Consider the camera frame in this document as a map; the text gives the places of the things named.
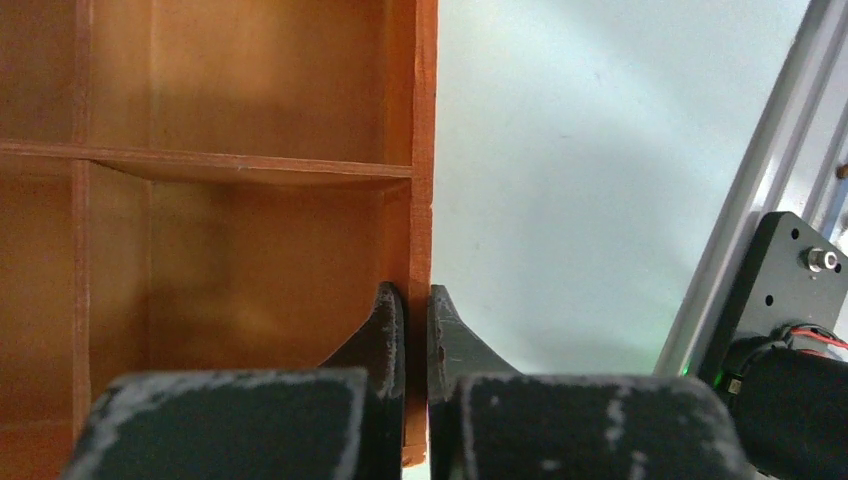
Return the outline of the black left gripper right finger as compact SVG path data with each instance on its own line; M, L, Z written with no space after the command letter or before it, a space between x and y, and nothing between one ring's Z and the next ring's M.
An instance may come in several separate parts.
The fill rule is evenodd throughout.
M428 302L430 474L435 479L748 479L733 421L691 377L530 375Z

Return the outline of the aluminium frame rail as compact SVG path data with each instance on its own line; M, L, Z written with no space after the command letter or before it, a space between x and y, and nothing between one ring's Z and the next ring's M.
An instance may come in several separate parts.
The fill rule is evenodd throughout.
M847 183L847 4L812 1L731 184L654 371L693 375L760 219L791 211L842 236Z

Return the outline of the wooden compartment tray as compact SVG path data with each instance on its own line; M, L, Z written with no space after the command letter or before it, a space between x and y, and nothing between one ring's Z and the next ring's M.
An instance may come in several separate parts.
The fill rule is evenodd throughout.
M143 372L312 370L406 312L426 457L438 5L1 5L1 475Z

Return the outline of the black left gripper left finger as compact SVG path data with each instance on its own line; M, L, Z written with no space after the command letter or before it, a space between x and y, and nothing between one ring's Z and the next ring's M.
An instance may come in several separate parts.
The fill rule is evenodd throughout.
M378 286L365 323L312 370L143 372L90 410L65 479L398 479L404 301Z

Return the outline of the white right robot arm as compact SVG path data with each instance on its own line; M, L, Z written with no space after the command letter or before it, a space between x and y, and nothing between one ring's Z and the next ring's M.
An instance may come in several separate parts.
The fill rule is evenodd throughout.
M829 351L847 350L846 298L846 255L797 215L766 214L697 371L765 475L847 476L847 363Z

